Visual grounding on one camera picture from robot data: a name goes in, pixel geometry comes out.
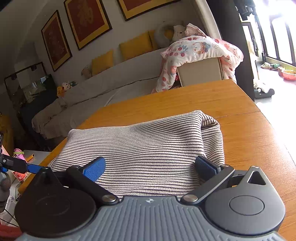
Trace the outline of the beige plush toy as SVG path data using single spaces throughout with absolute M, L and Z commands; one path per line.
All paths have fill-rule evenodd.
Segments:
M 85 79 L 92 77 L 92 64 L 88 64 L 82 69 L 81 76 L 83 76 Z

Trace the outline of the black floor appliance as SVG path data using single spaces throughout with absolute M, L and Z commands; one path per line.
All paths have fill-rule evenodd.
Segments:
M 254 89 L 255 99 L 271 98 L 275 94 L 274 89 L 269 89 L 268 92 L 264 92 L 261 88 Z

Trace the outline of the small plush toys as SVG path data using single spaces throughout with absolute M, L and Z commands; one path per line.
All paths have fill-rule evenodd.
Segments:
M 76 81 L 72 81 L 70 83 L 68 82 L 64 82 L 62 83 L 61 86 L 58 86 L 57 87 L 57 96 L 58 97 L 63 97 L 65 95 L 65 93 L 71 88 L 71 87 L 74 87 L 76 86 L 77 83 Z

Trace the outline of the red framed picture right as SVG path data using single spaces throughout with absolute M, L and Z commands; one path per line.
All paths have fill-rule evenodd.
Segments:
M 178 0 L 117 0 L 126 21 Z

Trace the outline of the yellow cushion left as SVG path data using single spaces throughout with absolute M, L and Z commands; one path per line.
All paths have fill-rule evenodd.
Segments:
M 92 60 L 92 76 L 113 67 L 113 65 L 113 50 L 110 50 Z

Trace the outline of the red framed picture middle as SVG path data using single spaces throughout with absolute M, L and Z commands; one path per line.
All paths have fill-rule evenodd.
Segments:
M 79 50 L 112 30 L 100 0 L 66 0 L 64 7 Z

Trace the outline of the red bowl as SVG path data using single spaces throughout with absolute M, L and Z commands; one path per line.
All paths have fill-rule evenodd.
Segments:
M 292 70 L 283 70 L 282 76 L 284 80 L 287 81 L 296 81 L 296 72 Z

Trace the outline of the red framed picture left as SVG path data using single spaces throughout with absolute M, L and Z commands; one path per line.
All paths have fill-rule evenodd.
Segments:
M 56 72 L 72 57 L 58 10 L 45 23 L 41 33 L 50 64 Z

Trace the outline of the beige chair back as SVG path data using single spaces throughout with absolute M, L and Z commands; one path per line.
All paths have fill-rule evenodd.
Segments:
M 224 79 L 219 58 L 186 63 L 177 73 L 182 87 Z

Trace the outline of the striped beige knit garment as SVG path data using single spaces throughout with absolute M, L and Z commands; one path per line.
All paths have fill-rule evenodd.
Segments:
M 218 121 L 195 110 L 130 126 L 73 129 L 50 167 L 64 171 L 103 157 L 97 183 L 114 195 L 182 197 L 202 183 L 195 170 L 200 155 L 225 162 Z

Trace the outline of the hanging dark clothes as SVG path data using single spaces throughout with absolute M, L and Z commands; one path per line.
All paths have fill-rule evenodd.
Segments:
M 243 21 L 246 21 L 251 14 L 256 15 L 255 3 L 253 0 L 234 0 L 234 4 Z

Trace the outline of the floral pink quilt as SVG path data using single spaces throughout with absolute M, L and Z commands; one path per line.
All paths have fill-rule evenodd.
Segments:
M 224 78 L 237 82 L 235 70 L 244 58 L 237 46 L 211 38 L 191 23 L 186 26 L 184 34 L 184 37 L 161 52 L 162 71 L 152 93 L 169 90 L 178 76 L 178 67 L 210 58 L 219 59 Z

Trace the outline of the grey covered sofa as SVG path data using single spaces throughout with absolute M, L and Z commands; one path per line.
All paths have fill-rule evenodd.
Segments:
M 66 137 L 100 108 L 149 95 L 160 75 L 162 51 L 122 62 L 70 88 L 33 117 L 33 129 L 46 139 Z

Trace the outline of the red framed picture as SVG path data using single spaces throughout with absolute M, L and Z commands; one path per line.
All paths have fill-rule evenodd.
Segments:
M 79 50 L 112 30 L 100 0 L 66 0 L 64 7 Z
M 45 23 L 41 33 L 50 64 L 56 72 L 72 57 L 58 10 Z
M 178 0 L 117 0 L 126 21 Z

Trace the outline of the grey neck pillow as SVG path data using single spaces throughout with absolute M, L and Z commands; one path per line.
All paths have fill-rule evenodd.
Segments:
M 174 25 L 165 21 L 161 23 L 154 32 L 154 40 L 160 48 L 168 47 L 174 35 Z

